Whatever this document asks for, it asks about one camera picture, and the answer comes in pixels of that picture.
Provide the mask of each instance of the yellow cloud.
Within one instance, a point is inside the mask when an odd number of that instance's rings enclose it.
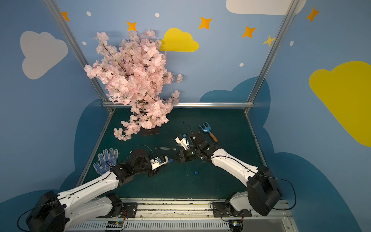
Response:
[[[309,85],[347,132],[371,147],[371,65],[351,61],[332,71],[320,69]]]
[[[182,32],[178,28],[170,28],[161,42],[159,50],[168,52],[194,52],[199,47],[190,33]]]

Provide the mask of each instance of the yellow star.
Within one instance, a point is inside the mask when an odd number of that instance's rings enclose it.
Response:
[[[67,11],[66,12],[62,12],[62,15],[63,15],[63,17],[64,17],[65,20],[70,21],[69,18],[67,17]]]
[[[310,19],[311,22],[313,22],[314,17],[316,17],[316,15],[317,15],[318,13],[319,13],[319,11],[316,11],[316,10],[314,9],[314,7],[313,7],[312,12],[311,12],[311,14],[307,17],[307,19]]]
[[[272,44],[272,41],[275,40],[275,39],[276,39],[276,38],[271,39],[271,38],[270,38],[270,35],[268,35],[268,40],[265,41],[263,44],[267,43],[267,44],[270,46],[270,45]]]
[[[127,21],[127,22],[128,22],[128,24],[129,24],[129,29],[128,29],[128,31],[129,31],[129,30],[137,31],[137,30],[135,29],[135,25],[136,25],[137,23],[130,23],[129,21]]]
[[[256,28],[249,28],[248,26],[246,26],[246,31],[245,33],[243,34],[242,37],[245,37],[245,36],[248,36],[248,37],[252,37],[253,36],[253,32]]]
[[[201,17],[201,25],[199,27],[199,29],[201,28],[206,28],[207,30],[209,29],[209,23],[212,19],[204,19],[203,17]]]

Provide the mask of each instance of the artificial cherry blossom tree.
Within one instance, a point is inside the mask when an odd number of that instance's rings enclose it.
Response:
[[[104,58],[93,67],[85,65],[84,68],[89,78],[97,77],[106,85],[110,101],[131,105],[130,120],[121,121],[125,130],[114,129],[114,136],[124,141],[141,127],[152,129],[168,122],[166,115],[173,109],[171,103],[177,103],[180,94],[175,90],[167,99],[158,96],[163,85],[171,84],[174,76],[165,69],[166,53],[157,50],[161,41],[150,39],[155,38],[155,32],[147,30],[140,38],[137,32],[129,32],[129,38],[129,41],[122,40],[117,51],[115,46],[108,45],[106,33],[97,33],[96,51]],[[177,83],[182,79],[179,74]]]

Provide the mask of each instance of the orange star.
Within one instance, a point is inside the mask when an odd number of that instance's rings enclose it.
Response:
[[[254,32],[255,29],[256,28],[249,28],[248,26],[246,26],[246,31],[245,31],[245,33],[243,34],[242,37],[248,36],[248,37],[251,38],[253,36],[253,32]]]
[[[129,29],[128,29],[128,31],[129,31],[129,30],[137,31],[137,30],[135,29],[135,25],[136,25],[137,23],[130,23],[129,21],[127,21],[127,22],[128,22],[128,24],[129,24]]]
[[[307,19],[310,19],[311,22],[313,22],[314,17],[316,17],[316,15],[317,15],[318,13],[319,13],[319,11],[316,11],[316,10],[314,9],[314,7],[313,7],[312,12],[311,12],[311,14],[308,16]]]
[[[67,20],[67,21],[70,22],[69,18],[67,17],[67,11],[66,12],[62,12],[62,15],[63,15],[63,17],[64,17],[65,20]]]
[[[201,28],[206,28],[207,30],[209,29],[209,23],[212,19],[204,19],[201,17],[201,25],[199,27],[199,29]]]

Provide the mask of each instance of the dark green table surface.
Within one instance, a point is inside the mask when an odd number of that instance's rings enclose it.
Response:
[[[99,176],[93,163],[99,162],[97,154],[104,149],[118,149],[119,162],[128,157],[130,151],[139,144],[149,146],[155,156],[167,155],[172,158],[181,149],[175,138],[186,133],[183,122],[188,123],[194,133],[199,131],[199,124],[208,122],[211,132],[219,140],[218,145],[229,154],[254,166],[263,165],[242,109],[173,109],[167,115],[169,122],[161,126],[159,134],[141,136],[139,132],[132,135],[130,140],[119,141],[114,137],[113,129],[121,128],[120,121],[129,120],[130,115],[130,109],[115,110],[84,183]],[[213,142],[208,133],[204,133],[204,137],[209,143]],[[155,147],[171,147],[177,151],[156,150]],[[149,149],[144,146],[137,148],[146,149],[151,158]],[[146,173],[136,175],[133,181],[113,190],[119,197],[216,199],[227,198],[232,192],[243,191],[246,191],[246,188],[237,178],[200,159],[186,163],[169,163],[151,178]]]

